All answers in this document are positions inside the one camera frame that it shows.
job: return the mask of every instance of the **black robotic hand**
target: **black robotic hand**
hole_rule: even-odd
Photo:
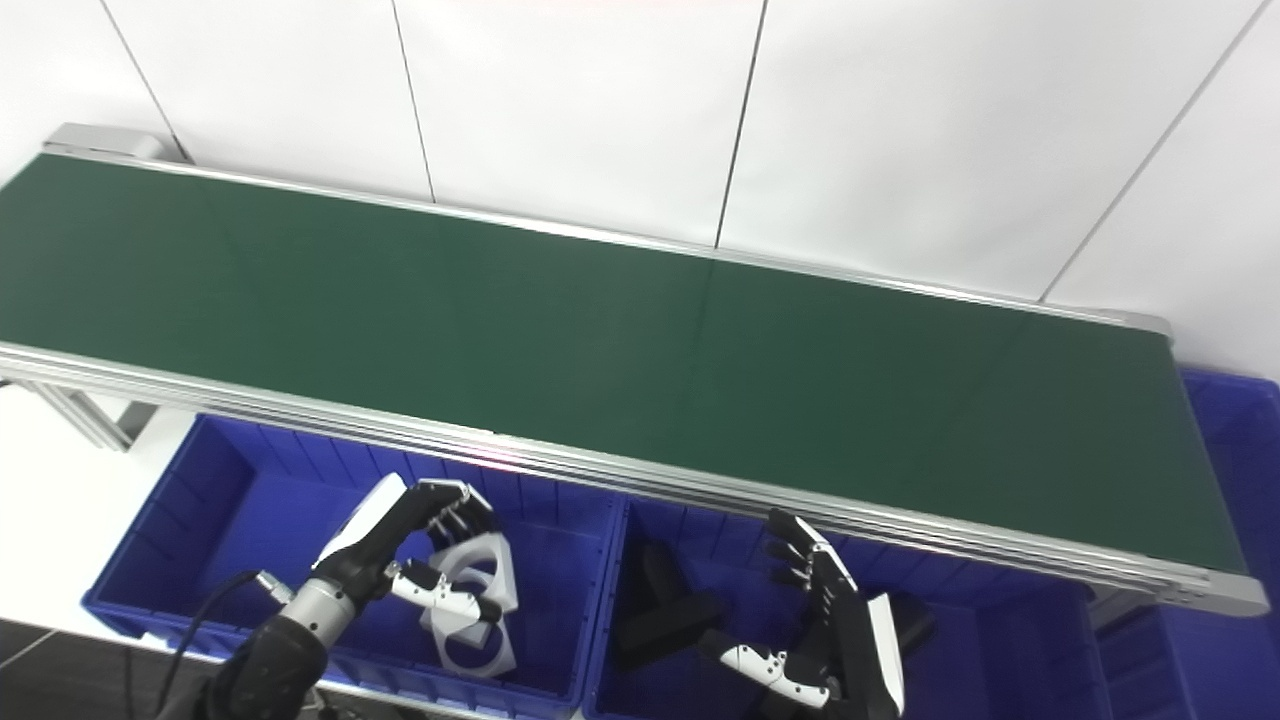
[[[794,584],[809,594],[809,623],[790,652],[740,642],[719,630],[708,630],[703,652],[750,678],[771,692],[762,703],[768,717],[840,720],[897,720],[904,708],[902,646],[915,644],[922,623],[920,606],[910,598],[897,610],[909,610],[900,637],[895,603],[887,594],[867,597],[845,564],[809,523],[781,510],[771,510],[768,532],[780,542],[769,553],[785,562],[773,571],[777,582]]]
[[[497,621],[502,610],[449,587],[425,562],[396,562],[410,534],[424,530],[435,550],[497,530],[488,502],[456,480],[383,478],[320,552],[297,594],[259,625],[211,680],[202,680],[160,717],[292,720],[328,665],[329,648],[365,609],[388,593],[447,611],[460,625]]]

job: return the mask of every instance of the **white plastic part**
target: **white plastic part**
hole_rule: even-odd
[[[443,633],[435,632],[435,651],[440,656],[440,665],[444,665],[445,670],[451,673],[458,673],[462,675],[474,675],[476,678],[493,678],[495,675],[502,675],[516,669],[516,651],[511,647],[511,635],[507,634],[507,619],[503,618],[498,620],[494,625],[485,630],[485,639],[488,641],[488,633],[497,630],[502,633],[502,647],[498,648],[498,653],[493,656],[493,660],[479,666],[467,667],[458,665],[449,657],[448,641],[460,639],[457,635],[445,635]]]
[[[424,588],[402,574],[392,579],[392,594],[425,607],[428,614],[445,629],[445,634],[456,633],[480,620],[480,603],[468,592],[457,592],[447,580],[434,588]]]
[[[480,562],[493,562],[494,571],[485,573],[475,568]],[[419,623],[422,629],[430,629],[435,639],[435,650],[440,664],[449,671],[479,678],[493,678],[516,669],[516,653],[507,634],[506,614],[520,607],[516,592],[516,577],[511,565],[511,543],[502,533],[485,533],[466,542],[447,547],[431,556],[428,564],[436,569],[452,585],[456,583],[484,587],[480,597],[502,609],[503,618],[495,624],[476,623],[467,615],[460,615],[444,606],[436,606],[422,612]],[[497,630],[502,634],[502,646],[493,660],[479,667],[458,665],[449,657],[448,642],[456,641],[475,648],[483,648],[489,642],[489,634]]]
[[[515,612],[520,607],[516,593],[516,575],[511,566],[511,543],[502,533],[485,533],[466,542],[447,547],[428,560],[431,568],[439,570],[451,583],[458,582],[465,569],[480,562],[493,562],[493,575],[480,597],[494,602],[503,612]]]
[[[489,573],[481,573],[475,568],[465,568],[458,573],[458,583],[467,583],[474,585],[480,585],[483,588],[489,587],[493,582],[493,575]],[[424,630],[434,632],[434,628],[439,628],[449,639],[463,642],[474,648],[481,648],[489,642],[489,630],[493,625],[489,623],[477,623],[470,619],[470,614],[463,614],[461,618],[449,618],[448,614],[454,612],[449,607],[434,606],[429,607],[422,612],[422,618],[419,620],[419,625]]]
[[[325,557],[367,536],[369,530],[372,530],[374,525],[383,519],[383,515],[387,515],[387,511],[392,509],[392,505],[396,505],[396,501],[404,495],[406,489],[408,488],[404,487],[404,480],[396,473],[378,480],[374,489],[369,491],[369,495],[352,510],[347,521],[338,528],[338,532],[324,546],[324,550],[320,551],[320,556],[311,564],[311,568],[315,569]]]
[[[730,669],[746,675],[756,684],[764,685],[769,691],[799,702],[805,707],[820,710],[822,706],[827,705],[827,700],[831,696],[827,688],[801,685],[795,680],[788,680],[782,673],[782,666],[787,661],[787,653],[785,652],[763,656],[751,650],[750,646],[736,644],[726,650],[721,655],[719,661]]]

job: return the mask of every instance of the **black plastic part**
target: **black plastic part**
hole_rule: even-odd
[[[937,620],[929,606],[914,594],[893,593],[888,597],[888,603],[893,611],[899,652],[905,660],[933,637]]]
[[[369,601],[383,597],[390,589],[390,579],[384,570],[394,560],[401,543],[410,533],[425,529],[461,497],[461,488],[452,484],[424,483],[406,489],[369,534],[321,560],[311,577],[334,583],[347,593],[357,612],[364,610]],[[454,537],[453,542],[461,539],[465,538]]]
[[[293,720],[329,662],[306,628],[276,615],[259,625],[214,678],[207,720]]]
[[[709,591],[641,612],[614,628],[614,662],[622,670],[634,670],[684,650],[719,623],[723,614],[724,605]]]
[[[658,605],[667,605],[689,594],[689,583],[680,571],[671,548],[663,543],[649,543],[640,551],[645,579]]]

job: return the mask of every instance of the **blue plastic bin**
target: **blue plastic bin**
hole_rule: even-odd
[[[1280,388],[1184,370],[1249,573],[1280,600]],[[1280,717],[1280,614],[1148,607],[1100,634],[1115,720]]]
[[[511,539],[520,610],[507,621],[518,667],[502,680],[451,674],[421,610],[370,603],[333,650],[329,676],[507,717],[563,719],[581,701],[598,600],[622,496],[543,478],[279,428],[201,416],[84,607],[128,635],[175,642],[205,597],[244,569],[293,587],[387,473],[456,478],[493,503]],[[422,533],[399,556],[428,557]],[[256,587],[227,598],[193,650],[225,657],[274,606]]]
[[[1270,380],[1207,370],[1184,370],[1183,380],[1244,562],[1276,606],[1280,603],[1280,387]],[[1271,612],[1260,623],[1280,648],[1280,612]]]
[[[1275,720],[1280,662],[1253,618],[1148,607],[1100,634],[1114,720]]]
[[[594,720],[739,720],[763,689],[686,648],[635,671],[611,662],[612,624],[635,611],[627,587],[634,548],[667,543],[692,589],[727,603],[723,629],[785,650],[796,638],[803,593],[768,579],[758,520],[657,501],[626,511],[602,605],[584,715]],[[832,538],[863,587],[902,589],[937,618],[906,664],[911,720],[1107,720],[1106,684],[1083,587],[955,557]]]

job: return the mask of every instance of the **robot finger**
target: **robot finger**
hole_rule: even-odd
[[[827,542],[809,523],[777,507],[769,510],[765,528],[772,534],[782,538],[800,555],[809,555],[815,544]]]
[[[809,587],[809,575],[795,568],[774,568],[769,571],[769,579],[781,585],[795,585],[797,588]]]
[[[769,556],[782,560],[797,570],[809,565],[809,561],[805,560],[805,557],[800,555],[795,547],[785,542],[769,542],[764,546],[764,551],[768,552]]]
[[[483,536],[498,530],[498,516],[493,514],[493,509],[488,503],[484,503],[483,500],[479,503],[471,501],[463,502],[453,512],[467,527],[471,536]]]
[[[440,525],[444,528],[444,532],[449,533],[449,537],[453,538],[454,543],[460,543],[476,534],[467,528],[467,524],[462,520],[462,518],[458,518],[457,512],[453,510],[447,510],[440,514]]]
[[[444,534],[439,523],[431,523],[426,527],[426,537],[431,538],[431,547],[434,547],[436,552],[453,544],[453,539]]]

